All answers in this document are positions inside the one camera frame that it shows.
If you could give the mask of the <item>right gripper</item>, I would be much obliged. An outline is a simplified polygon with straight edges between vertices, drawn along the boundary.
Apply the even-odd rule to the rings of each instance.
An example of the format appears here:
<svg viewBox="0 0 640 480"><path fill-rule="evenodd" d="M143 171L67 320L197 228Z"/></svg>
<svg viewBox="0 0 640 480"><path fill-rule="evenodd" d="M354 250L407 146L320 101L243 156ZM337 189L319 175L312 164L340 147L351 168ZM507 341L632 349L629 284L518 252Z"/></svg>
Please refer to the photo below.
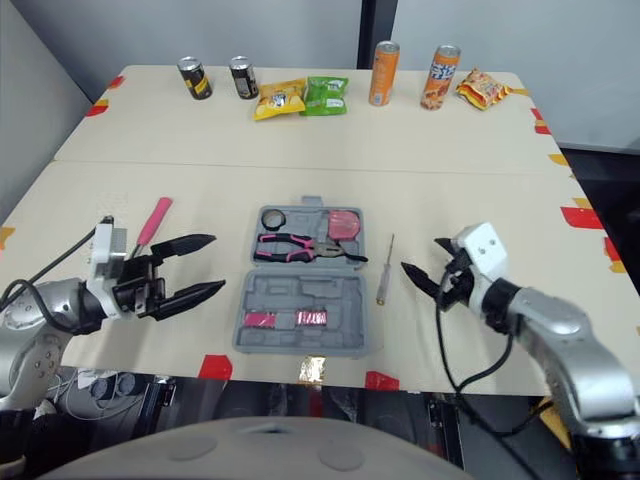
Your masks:
<svg viewBox="0 0 640 480"><path fill-rule="evenodd" d="M445 266L440 283L433 281L421 268L407 262L401 263L404 273L420 291L436 301L441 311L448 311L455 304L467 307L475 283L471 258L464 249L455 253L450 238L435 238L434 242L453 256Z"/></svg>

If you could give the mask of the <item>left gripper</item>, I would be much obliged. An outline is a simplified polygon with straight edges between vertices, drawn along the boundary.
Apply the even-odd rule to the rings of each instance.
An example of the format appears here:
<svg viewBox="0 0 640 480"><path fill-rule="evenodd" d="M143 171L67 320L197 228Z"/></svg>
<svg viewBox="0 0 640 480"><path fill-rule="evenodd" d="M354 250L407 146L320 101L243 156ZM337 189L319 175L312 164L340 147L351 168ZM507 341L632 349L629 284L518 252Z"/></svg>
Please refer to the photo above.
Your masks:
<svg viewBox="0 0 640 480"><path fill-rule="evenodd" d="M165 281L157 269L164 259L191 254L215 240L211 234L189 234L152 245L151 255L126 260L112 289L117 305L139 318L162 321L207 301L226 285L225 280L194 284L165 298Z"/></svg>

